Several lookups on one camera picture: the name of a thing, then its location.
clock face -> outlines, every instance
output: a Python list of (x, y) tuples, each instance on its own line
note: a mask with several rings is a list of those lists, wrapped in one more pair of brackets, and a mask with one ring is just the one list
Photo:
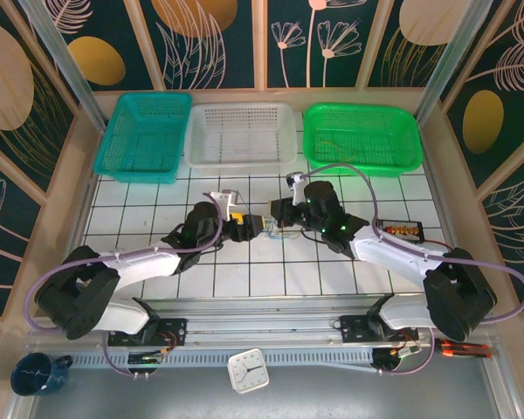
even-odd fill
[(232, 356), (228, 369), (231, 385), (241, 394), (264, 387), (270, 382), (264, 356), (259, 349)]

gold circle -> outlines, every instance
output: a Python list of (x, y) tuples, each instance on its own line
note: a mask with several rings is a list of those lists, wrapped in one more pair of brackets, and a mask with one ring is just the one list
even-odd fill
[(21, 127), (33, 108), (33, 73), (21, 45), (0, 26), (0, 129)]
[(227, 29), (237, 15), (237, 0), (151, 0), (159, 18), (172, 30), (185, 37), (200, 38), (211, 35), (210, 27), (200, 18), (202, 8), (206, 18), (212, 15), (220, 31)]
[(485, 153), (497, 140), (503, 125), (505, 110), (496, 93), (480, 90), (475, 93), (464, 111), (462, 134), (465, 146), (472, 153)]
[(400, 31), (416, 45), (447, 44), (470, 0), (403, 0)]
[(68, 49), (84, 77), (102, 86), (124, 79), (126, 67), (121, 55), (107, 42), (95, 37), (74, 39)]

mug handle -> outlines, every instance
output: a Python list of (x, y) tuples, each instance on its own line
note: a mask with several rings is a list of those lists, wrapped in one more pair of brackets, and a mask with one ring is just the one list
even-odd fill
[(71, 355), (64, 355), (60, 358), (57, 358), (54, 363), (58, 365), (59, 367), (62, 365), (65, 365), (66, 368), (69, 368), (73, 364), (73, 357)]

green basket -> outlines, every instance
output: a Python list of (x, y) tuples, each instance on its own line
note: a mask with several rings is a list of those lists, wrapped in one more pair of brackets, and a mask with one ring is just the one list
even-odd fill
[[(321, 103), (305, 112), (303, 151), (312, 169), (348, 163), (367, 176), (398, 177), (423, 161), (415, 118), (389, 106)], [(323, 173), (353, 175), (347, 168)]]
[(119, 97), (93, 170), (124, 183), (173, 183), (192, 98), (187, 93)]

plastic basket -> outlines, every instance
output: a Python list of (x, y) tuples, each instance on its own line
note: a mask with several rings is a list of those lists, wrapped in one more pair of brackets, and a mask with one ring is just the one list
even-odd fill
[(124, 183), (173, 183), (192, 98), (187, 93), (119, 97), (94, 171)]
[(284, 103), (194, 106), (184, 160), (202, 175), (276, 174), (297, 160), (293, 110)]
[[(368, 176), (397, 177), (423, 160), (415, 118), (388, 106), (324, 103), (305, 112), (303, 151), (311, 168), (349, 163)], [(352, 175), (347, 168), (324, 173)]]

